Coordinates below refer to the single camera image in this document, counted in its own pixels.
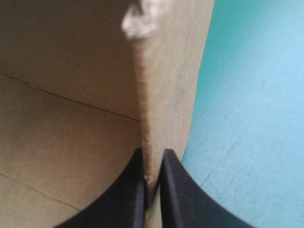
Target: brown cardboard surface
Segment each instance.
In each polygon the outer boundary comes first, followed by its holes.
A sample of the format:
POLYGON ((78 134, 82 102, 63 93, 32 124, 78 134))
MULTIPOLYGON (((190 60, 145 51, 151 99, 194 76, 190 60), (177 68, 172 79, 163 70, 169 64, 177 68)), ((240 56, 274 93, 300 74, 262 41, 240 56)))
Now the brown cardboard surface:
POLYGON ((0 76, 0 173, 9 179, 1 177, 1 225, 20 227, 19 209, 22 227, 43 224, 43 214, 46 226, 62 221, 76 212, 69 205, 83 209, 140 147, 139 133, 138 121, 0 76))
POLYGON ((0 73, 138 119, 128 0, 2 0, 0 73))
MULTIPOLYGON (((128 37, 137 38, 133 47, 145 179, 152 198, 164 149, 174 149, 181 158, 188 142, 214 0, 142 0, 140 3, 140 7, 131 6, 132 12, 137 13, 126 14, 123 28, 128 37)), ((155 211, 151 207, 148 221, 155 211)))
POLYGON ((0 175, 1 228, 51 228, 79 210, 0 175))

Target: turquoise wall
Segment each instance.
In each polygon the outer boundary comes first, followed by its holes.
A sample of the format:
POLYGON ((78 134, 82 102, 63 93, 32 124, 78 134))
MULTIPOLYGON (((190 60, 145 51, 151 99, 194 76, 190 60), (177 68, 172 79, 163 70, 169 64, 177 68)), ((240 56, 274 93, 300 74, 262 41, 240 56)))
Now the turquoise wall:
POLYGON ((252 225, 304 228, 303 0, 216 1, 182 162, 252 225))

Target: black plastic piece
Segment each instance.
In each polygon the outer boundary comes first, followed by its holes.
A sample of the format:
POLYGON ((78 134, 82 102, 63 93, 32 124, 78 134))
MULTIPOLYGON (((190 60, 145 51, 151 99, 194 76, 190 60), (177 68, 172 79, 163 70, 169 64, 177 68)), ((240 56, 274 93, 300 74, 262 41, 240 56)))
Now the black plastic piece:
POLYGON ((160 184, 164 228, 252 228, 208 196, 173 150, 165 150, 160 184))
POLYGON ((137 149, 110 188, 86 209, 56 228, 143 228, 142 150, 137 149))

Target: cardboard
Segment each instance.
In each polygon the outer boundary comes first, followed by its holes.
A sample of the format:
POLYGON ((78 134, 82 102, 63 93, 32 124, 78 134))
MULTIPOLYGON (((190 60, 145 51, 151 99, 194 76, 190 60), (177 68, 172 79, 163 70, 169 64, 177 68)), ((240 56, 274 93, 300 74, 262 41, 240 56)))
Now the cardboard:
POLYGON ((0 72, 48 92, 139 119, 128 1, 2 0, 0 72))
POLYGON ((28 227, 44 224, 43 213, 52 213, 46 227, 68 218, 102 194, 142 146, 146 226, 160 227, 154 198, 162 153, 172 148, 181 158, 185 151, 213 4, 1 2, 5 226, 19 226, 14 208, 28 227), (66 213, 54 214, 54 206, 66 213))
POLYGON ((9 227, 19 227, 14 207, 23 211, 28 226, 22 227, 31 228, 42 219, 34 216, 41 207, 47 221, 43 227, 67 219, 99 197, 140 147, 138 121, 6 76, 0 76, 0 130, 0 173, 14 183, 10 192, 10 186, 1 183, 0 224, 9 227), (30 196, 22 199, 20 191, 30 196), (36 203, 24 203, 27 200, 36 203), (50 220, 56 205, 68 210, 50 220))
MULTIPOLYGON (((142 0, 123 22, 135 38, 145 179, 154 197, 164 149, 182 158, 190 131, 200 62, 214 0, 142 0)), ((160 226, 159 207, 150 207, 147 227, 160 226)))

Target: blue background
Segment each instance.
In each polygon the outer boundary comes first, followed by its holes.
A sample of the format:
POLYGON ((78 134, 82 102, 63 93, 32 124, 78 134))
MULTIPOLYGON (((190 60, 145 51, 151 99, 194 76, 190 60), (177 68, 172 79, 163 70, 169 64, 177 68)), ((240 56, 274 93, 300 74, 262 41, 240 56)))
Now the blue background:
POLYGON ((217 0, 182 160, 258 228, 304 228, 304 1, 217 0))

